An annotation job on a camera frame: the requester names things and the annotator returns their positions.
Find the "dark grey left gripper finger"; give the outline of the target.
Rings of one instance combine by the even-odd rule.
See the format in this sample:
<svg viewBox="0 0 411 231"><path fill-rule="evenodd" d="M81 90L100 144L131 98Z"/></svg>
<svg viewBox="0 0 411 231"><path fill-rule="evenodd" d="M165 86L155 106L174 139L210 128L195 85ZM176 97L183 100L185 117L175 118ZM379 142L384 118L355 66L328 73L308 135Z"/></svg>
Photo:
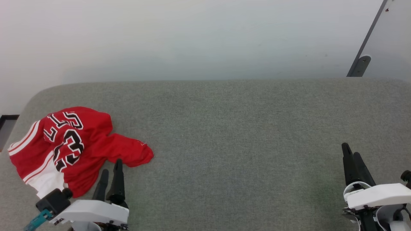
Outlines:
<svg viewBox="0 0 411 231"><path fill-rule="evenodd" d="M98 201L103 201L103 202L105 201L108 181L109 181L109 171L107 169L104 169L97 183L96 189L92 196L92 200L98 200Z"/></svg>
<svg viewBox="0 0 411 231"><path fill-rule="evenodd" d="M106 194L106 200L112 204L128 208L125 202L125 184L122 167L122 159L117 159L113 168L113 179L111 187Z"/></svg>

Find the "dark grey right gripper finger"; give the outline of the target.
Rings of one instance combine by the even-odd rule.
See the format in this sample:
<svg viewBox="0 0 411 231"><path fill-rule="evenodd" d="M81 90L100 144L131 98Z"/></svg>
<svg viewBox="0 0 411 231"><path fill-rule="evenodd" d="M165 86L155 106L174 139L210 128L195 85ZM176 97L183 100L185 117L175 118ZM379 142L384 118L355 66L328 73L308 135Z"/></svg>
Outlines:
<svg viewBox="0 0 411 231"><path fill-rule="evenodd" d="M376 185L373 177L371 176L366 164L364 163L360 153L355 152L353 154L354 164L358 172L358 178L360 181L367 183L371 187Z"/></svg>
<svg viewBox="0 0 411 231"><path fill-rule="evenodd" d="M343 152L345 185L348 186L353 182L359 181L360 177L355 164L354 154L352 153L350 146L348 143L342 143L341 147Z"/></svg>

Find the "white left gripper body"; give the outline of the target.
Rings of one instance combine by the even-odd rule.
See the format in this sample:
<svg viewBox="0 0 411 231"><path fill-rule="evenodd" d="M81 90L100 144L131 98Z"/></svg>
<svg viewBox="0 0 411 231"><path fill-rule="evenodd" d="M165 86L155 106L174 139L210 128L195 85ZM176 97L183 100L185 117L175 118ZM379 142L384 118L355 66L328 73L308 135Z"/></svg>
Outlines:
<svg viewBox="0 0 411 231"><path fill-rule="evenodd" d="M127 225L129 209L99 200L77 200L56 215L50 224L71 222L73 227L96 227L96 223Z"/></svg>

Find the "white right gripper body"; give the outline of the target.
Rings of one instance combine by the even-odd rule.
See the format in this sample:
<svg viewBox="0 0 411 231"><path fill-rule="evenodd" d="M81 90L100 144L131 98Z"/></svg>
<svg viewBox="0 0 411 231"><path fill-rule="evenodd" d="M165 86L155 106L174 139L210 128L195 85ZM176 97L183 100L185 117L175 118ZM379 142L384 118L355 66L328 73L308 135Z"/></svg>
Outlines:
<svg viewBox="0 0 411 231"><path fill-rule="evenodd" d="M401 183L371 187L364 182L353 182L344 189L343 198L349 209L362 210L410 203L411 190Z"/></svg>

